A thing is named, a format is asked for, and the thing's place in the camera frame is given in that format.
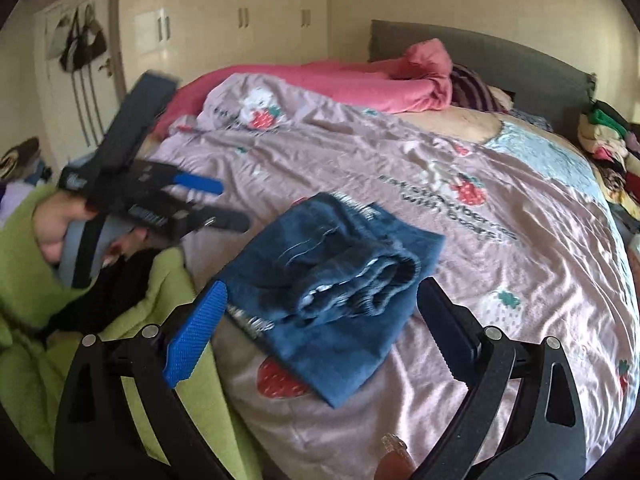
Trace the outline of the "left hand red nails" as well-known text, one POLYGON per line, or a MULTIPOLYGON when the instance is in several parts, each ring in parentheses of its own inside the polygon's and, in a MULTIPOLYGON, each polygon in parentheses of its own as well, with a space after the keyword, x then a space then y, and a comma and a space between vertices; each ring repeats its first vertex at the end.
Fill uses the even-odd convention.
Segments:
MULTIPOLYGON (((32 224, 44 260, 50 264, 59 263, 68 226, 75 221, 92 220, 97 214, 96 208, 89 206, 84 198, 64 191, 41 202, 32 215, 32 224)), ((103 256, 103 264, 110 266, 120 257, 129 258, 146 248, 149 248, 148 231, 134 228, 111 244, 103 256)))

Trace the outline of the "right hand red nail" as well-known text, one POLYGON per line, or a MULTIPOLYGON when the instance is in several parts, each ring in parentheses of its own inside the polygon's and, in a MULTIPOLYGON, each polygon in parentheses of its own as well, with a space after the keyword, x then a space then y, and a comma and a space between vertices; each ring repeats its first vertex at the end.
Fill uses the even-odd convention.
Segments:
POLYGON ((374 480, 408 480, 416 464, 408 452, 407 445, 396 434, 386 434, 382 437, 385 454, 381 458, 374 480))

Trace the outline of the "green sleeve left forearm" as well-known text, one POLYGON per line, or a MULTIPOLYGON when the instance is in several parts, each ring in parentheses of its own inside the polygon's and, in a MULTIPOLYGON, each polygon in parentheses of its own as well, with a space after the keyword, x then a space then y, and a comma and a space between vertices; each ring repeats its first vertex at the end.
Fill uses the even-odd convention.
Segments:
POLYGON ((55 194, 52 185, 34 188, 1 228, 1 315, 30 332, 90 289, 65 286, 37 242, 35 213, 55 194))

